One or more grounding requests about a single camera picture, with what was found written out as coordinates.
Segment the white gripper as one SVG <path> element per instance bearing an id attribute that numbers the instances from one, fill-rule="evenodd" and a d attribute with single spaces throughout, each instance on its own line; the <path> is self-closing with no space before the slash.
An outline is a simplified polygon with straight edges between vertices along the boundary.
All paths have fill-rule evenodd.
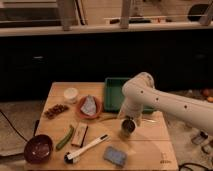
<path id="1" fill-rule="evenodd" d="M 125 99 L 121 105 L 118 118 L 123 119 L 130 117 L 135 121 L 136 125 L 139 126 L 141 124 L 142 111 L 142 104 Z"/>

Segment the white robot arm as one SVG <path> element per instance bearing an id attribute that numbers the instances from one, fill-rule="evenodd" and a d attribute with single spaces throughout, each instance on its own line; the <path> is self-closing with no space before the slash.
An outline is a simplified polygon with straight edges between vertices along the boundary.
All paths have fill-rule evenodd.
<path id="1" fill-rule="evenodd" d="M 144 106 L 171 114 L 213 136 L 213 104 L 159 91 L 151 74 L 141 72 L 122 87 L 124 101 L 118 117 L 130 117 L 140 125 Z"/>

